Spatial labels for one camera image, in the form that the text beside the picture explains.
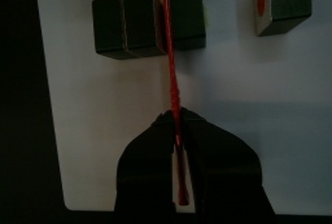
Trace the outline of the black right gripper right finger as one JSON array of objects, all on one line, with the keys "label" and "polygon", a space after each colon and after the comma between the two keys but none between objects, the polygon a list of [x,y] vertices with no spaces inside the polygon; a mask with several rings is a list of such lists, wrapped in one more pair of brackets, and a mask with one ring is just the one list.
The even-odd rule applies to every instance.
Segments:
[{"label": "black right gripper right finger", "polygon": [[188,109],[183,124],[199,223],[276,224],[254,148]]}]

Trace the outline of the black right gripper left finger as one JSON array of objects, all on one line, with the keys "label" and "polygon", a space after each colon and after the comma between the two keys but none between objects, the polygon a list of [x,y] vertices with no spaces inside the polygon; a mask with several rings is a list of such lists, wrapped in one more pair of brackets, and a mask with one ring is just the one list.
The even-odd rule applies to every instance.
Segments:
[{"label": "black right gripper left finger", "polygon": [[116,224],[176,224],[175,119],[161,114],[125,148],[117,167]]}]

